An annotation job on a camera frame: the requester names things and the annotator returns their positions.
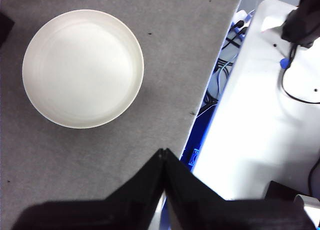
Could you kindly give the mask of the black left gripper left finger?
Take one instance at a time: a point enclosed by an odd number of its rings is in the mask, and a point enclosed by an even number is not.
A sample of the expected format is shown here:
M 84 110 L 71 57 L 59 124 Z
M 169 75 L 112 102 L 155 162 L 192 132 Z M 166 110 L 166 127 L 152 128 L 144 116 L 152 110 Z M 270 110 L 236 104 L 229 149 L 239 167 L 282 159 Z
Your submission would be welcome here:
M 13 229 L 148 229 L 164 191 L 164 163 L 165 151 L 159 149 L 107 198 L 32 205 Z

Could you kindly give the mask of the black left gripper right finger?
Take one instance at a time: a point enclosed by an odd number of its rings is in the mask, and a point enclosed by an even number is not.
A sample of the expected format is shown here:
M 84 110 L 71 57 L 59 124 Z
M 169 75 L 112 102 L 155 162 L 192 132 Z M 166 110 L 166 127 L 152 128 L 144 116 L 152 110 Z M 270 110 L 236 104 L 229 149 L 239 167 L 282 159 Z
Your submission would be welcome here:
M 169 150 L 163 151 L 164 188 L 183 229 L 314 229 L 305 210 L 289 201 L 224 200 Z

